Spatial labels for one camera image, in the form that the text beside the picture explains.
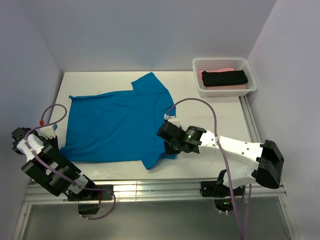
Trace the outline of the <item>blue t-shirt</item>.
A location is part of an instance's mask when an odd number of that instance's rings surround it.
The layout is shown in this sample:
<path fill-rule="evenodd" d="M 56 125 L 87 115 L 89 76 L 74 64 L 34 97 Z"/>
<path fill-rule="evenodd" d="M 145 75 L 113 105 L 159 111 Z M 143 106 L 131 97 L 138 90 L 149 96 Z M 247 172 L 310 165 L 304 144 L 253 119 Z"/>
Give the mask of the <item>blue t-shirt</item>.
<path fill-rule="evenodd" d="M 166 154 L 157 136 L 164 115 L 176 113 L 169 91 L 152 72 L 131 85 L 132 90 L 69 97 L 63 156 L 85 163 L 141 161 L 147 170 L 176 157 Z"/>

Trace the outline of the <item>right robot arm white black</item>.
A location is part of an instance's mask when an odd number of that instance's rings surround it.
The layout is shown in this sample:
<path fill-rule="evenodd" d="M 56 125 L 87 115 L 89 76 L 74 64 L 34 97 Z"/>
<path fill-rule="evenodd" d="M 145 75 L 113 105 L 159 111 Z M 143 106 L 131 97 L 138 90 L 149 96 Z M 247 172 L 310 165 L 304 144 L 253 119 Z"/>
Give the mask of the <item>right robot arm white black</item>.
<path fill-rule="evenodd" d="M 181 152 L 210 156 L 221 154 L 228 160 L 241 163 L 242 167 L 234 170 L 226 167 L 219 173 L 216 189 L 222 195 L 253 183 L 269 189 L 278 189 L 281 185 L 284 157 L 272 140 L 245 142 L 215 136 L 211 131 L 197 126 L 183 130 L 169 121 L 162 124 L 157 136 L 164 140 L 168 155 Z"/>

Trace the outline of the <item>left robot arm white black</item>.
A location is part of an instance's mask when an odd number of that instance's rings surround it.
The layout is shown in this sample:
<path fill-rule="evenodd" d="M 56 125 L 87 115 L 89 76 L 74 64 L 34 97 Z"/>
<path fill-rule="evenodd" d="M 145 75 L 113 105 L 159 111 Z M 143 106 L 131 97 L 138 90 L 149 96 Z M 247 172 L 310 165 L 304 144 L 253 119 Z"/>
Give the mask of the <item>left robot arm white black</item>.
<path fill-rule="evenodd" d="M 95 183 L 64 157 L 57 137 L 46 139 L 37 131 L 18 127 L 11 136 L 13 151 L 26 156 L 22 171 L 52 195 L 65 194 L 69 201 L 89 201 L 98 196 Z"/>

